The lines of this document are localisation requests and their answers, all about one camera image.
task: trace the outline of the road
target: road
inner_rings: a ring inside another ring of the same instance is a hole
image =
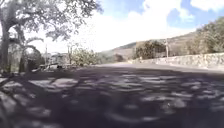
[[[2,79],[17,127],[223,128],[223,73],[146,64]]]

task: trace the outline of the mountain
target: mountain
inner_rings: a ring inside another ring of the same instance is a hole
[[[170,50],[172,51],[174,49],[178,49],[178,47],[180,45],[184,45],[184,43],[186,43],[187,41],[190,41],[190,40],[194,39],[195,36],[196,36],[196,32],[191,32],[191,33],[188,33],[188,34],[185,34],[185,35],[168,38],[167,42],[168,42]],[[154,39],[154,40],[157,40],[161,43],[165,43],[165,39]],[[114,49],[109,50],[109,51],[104,51],[102,53],[107,55],[107,56],[113,56],[115,54],[120,54],[125,59],[128,59],[128,58],[132,57],[133,49],[136,47],[137,43],[138,42],[133,42],[133,43],[130,43],[130,44],[126,44],[126,45],[114,48]]]

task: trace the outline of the pole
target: pole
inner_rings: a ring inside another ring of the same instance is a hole
[[[45,46],[45,66],[47,65],[47,43]]]
[[[166,38],[166,57],[169,57],[169,47],[168,47],[167,38]]]

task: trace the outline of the palm tree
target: palm tree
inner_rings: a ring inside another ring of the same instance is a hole
[[[21,26],[17,25],[14,27],[17,33],[16,38],[10,38],[10,44],[17,44],[19,45],[19,50],[21,51],[21,58],[20,58],[20,66],[19,66],[19,72],[23,71],[23,69],[26,72],[29,72],[29,67],[28,67],[28,60],[31,58],[35,58],[36,60],[41,60],[41,53],[38,49],[36,49],[35,46],[30,45],[31,42],[40,40],[43,42],[42,38],[38,37],[32,37],[29,39],[25,39],[24,32],[22,31]],[[33,50],[33,57],[30,57],[29,54],[27,53],[27,49],[32,49]]]

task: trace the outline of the stone wall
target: stone wall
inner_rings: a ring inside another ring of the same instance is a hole
[[[161,64],[161,65],[180,65],[180,66],[191,66],[201,68],[224,67],[224,53],[174,56],[168,58],[142,60],[141,62]]]

